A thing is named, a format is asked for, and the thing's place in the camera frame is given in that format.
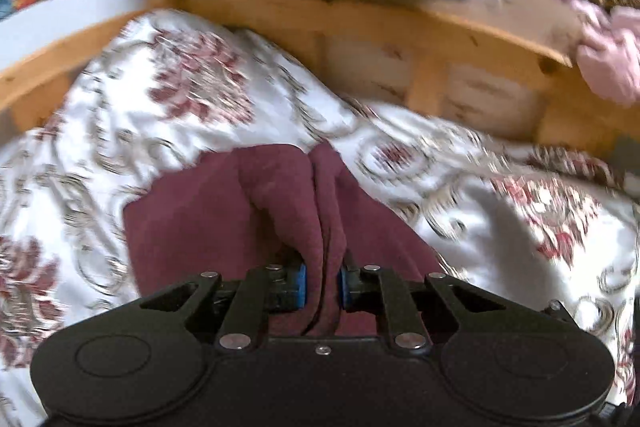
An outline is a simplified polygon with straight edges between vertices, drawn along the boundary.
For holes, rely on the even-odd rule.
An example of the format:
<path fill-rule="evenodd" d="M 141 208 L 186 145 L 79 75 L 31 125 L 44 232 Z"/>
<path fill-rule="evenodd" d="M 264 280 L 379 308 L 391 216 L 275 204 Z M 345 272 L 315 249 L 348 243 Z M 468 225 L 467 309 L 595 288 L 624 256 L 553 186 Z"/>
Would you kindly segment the maroon long-sleeve sweater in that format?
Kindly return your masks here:
<path fill-rule="evenodd" d="M 363 191 L 328 143 L 309 153 L 272 144 L 203 154 L 195 166 L 153 181 L 125 206 L 122 221 L 143 296 L 203 271 L 237 280 L 250 269 L 301 257 L 306 306 L 273 317 L 272 335 L 374 333 L 374 317 L 338 307 L 344 258 L 409 281 L 439 269 L 434 249 Z"/>

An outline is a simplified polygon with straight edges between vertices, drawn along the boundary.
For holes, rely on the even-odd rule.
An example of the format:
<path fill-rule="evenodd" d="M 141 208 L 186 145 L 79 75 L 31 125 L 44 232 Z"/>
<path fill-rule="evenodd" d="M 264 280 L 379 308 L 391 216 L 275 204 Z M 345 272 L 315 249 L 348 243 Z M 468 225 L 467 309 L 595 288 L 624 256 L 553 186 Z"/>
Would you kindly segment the white floral satin bedspread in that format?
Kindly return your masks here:
<path fill-rule="evenodd" d="M 360 336 L 279 336 L 283 265 L 139 293 L 122 212 L 206 153 L 328 143 L 430 245 L 360 268 Z M 130 20 L 1 154 L 6 426 L 634 426 L 639 181 L 341 98 L 253 31 Z"/>

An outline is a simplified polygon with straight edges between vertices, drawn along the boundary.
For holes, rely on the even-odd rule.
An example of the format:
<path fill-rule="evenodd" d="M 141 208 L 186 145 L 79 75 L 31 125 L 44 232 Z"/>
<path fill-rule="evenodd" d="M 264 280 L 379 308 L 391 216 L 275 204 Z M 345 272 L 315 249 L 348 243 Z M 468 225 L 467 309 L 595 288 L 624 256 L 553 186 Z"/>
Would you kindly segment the pink fluffy cloth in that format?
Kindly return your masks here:
<path fill-rule="evenodd" d="M 576 63 L 589 89 L 624 107 L 639 103 L 639 10 L 616 6 L 608 14 L 596 4 L 572 0 L 582 23 Z"/>

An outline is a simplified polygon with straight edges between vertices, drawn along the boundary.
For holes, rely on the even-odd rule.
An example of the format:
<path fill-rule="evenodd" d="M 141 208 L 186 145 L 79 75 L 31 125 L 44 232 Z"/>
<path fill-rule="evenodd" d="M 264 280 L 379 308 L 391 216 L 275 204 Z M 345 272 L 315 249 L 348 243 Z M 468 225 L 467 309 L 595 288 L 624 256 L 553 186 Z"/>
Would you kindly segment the wooden bed frame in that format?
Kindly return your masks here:
<path fill-rule="evenodd" d="M 593 94 L 580 23 L 558 0 L 150 0 L 258 32 L 332 90 L 401 103 L 503 138 L 599 156 L 639 111 Z"/>

